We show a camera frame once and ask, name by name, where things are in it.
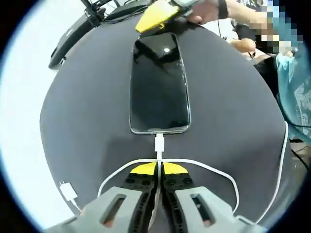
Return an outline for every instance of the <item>smartphone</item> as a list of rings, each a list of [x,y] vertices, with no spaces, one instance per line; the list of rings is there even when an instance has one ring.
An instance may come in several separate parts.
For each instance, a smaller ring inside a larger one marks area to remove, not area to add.
[[[176,35],[138,39],[130,77],[130,129],[135,134],[182,133],[190,126],[186,73]]]

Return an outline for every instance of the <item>phone screen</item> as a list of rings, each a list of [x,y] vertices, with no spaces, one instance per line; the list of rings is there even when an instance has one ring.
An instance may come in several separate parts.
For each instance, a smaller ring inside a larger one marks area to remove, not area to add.
[[[138,134],[181,133],[190,125],[186,75],[176,36],[138,39],[130,80],[130,128]]]

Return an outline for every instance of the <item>person's hand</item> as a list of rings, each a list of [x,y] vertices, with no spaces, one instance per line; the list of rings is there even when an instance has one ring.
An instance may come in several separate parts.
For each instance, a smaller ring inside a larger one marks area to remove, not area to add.
[[[205,0],[196,4],[187,20],[192,23],[205,24],[218,19],[218,0]]]

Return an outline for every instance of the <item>table surface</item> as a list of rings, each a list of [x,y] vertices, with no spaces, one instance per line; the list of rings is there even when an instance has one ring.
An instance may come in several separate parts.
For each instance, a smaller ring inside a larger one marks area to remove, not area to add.
[[[134,135],[129,129],[137,21],[134,17],[93,30],[59,70],[42,107],[42,143],[52,176],[57,186],[59,181],[71,182],[80,207],[95,199],[102,181],[123,164],[156,158],[154,136]],[[256,70],[214,33],[183,20],[166,31],[177,35],[181,47],[192,123],[186,133],[165,136],[163,157],[193,159],[230,174],[241,198],[236,214],[257,220],[276,186],[285,130],[277,102]],[[265,226],[292,198],[287,146],[280,191],[261,222]],[[198,186],[234,207],[229,180],[195,165],[183,166]],[[132,168],[119,173],[104,190],[121,185]],[[160,207],[151,232],[167,227]]]

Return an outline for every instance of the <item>black round table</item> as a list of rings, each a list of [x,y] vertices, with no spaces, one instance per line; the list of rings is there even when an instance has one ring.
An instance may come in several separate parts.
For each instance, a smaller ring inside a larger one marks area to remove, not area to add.
[[[71,182],[83,207],[102,181],[123,164],[156,158],[153,135],[129,128],[129,78],[139,17],[94,29],[56,75],[41,111],[45,156],[57,186]],[[213,32],[184,20],[166,28],[178,37],[188,79],[191,126],[165,136],[164,158],[208,164],[235,178],[241,202],[236,212],[257,220],[270,202],[284,138],[284,119],[257,71]],[[183,164],[195,183],[232,207],[226,178]],[[130,167],[104,188],[121,185]],[[281,186],[261,225],[269,226],[292,199],[292,163],[287,145]],[[76,209],[68,203],[74,213]],[[167,232],[162,207],[151,232]]]

